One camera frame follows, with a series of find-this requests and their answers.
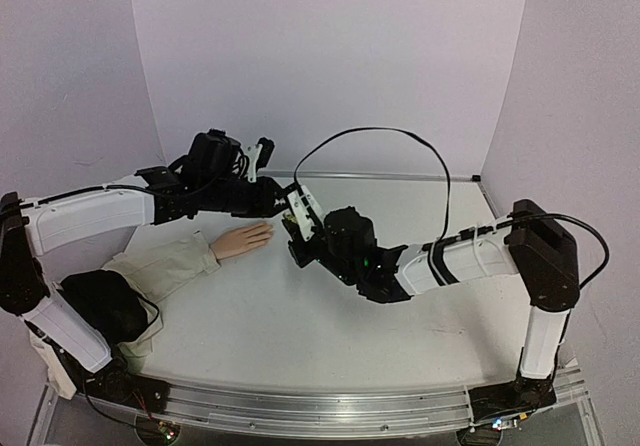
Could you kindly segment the white nail polish bottle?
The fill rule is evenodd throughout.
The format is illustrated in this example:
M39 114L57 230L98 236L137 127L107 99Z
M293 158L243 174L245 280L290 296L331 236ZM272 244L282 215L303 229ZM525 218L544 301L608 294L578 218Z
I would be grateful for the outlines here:
M293 226L298 225L297 217L291 211L285 211L282 215L281 221L283 224L289 224Z

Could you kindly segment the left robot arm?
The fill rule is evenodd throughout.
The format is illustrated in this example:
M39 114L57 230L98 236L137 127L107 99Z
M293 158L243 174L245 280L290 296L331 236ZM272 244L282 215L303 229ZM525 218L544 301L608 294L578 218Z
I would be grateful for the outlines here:
M274 151L267 138L247 148L221 130L195 136L168 166L41 199L15 192L1 199L1 308L42 331L94 378L116 403L131 399L133 377L111 363L106 337L46 281L39 257L61 246L129 227L161 225L199 212L272 218L288 208L288 192L259 175Z

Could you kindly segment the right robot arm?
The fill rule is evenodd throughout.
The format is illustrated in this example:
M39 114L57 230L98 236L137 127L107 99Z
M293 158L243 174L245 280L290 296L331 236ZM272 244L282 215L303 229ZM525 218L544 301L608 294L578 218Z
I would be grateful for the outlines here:
M378 245L373 222L352 206L332 211L320 222L302 210L287 212L282 224L298 267L317 262L378 304L483 278L519 277L530 312L518 376L542 381L555 371L570 311L580 297L577 244L536 203L520 200L510 215L494 223L393 248Z

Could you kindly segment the mannequin hand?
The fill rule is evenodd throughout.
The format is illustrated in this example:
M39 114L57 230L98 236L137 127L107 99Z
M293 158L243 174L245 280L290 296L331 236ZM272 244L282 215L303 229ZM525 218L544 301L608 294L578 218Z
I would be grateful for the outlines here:
M274 227L267 222L229 230L215 239L210 250L218 261L242 256L266 246L274 235Z

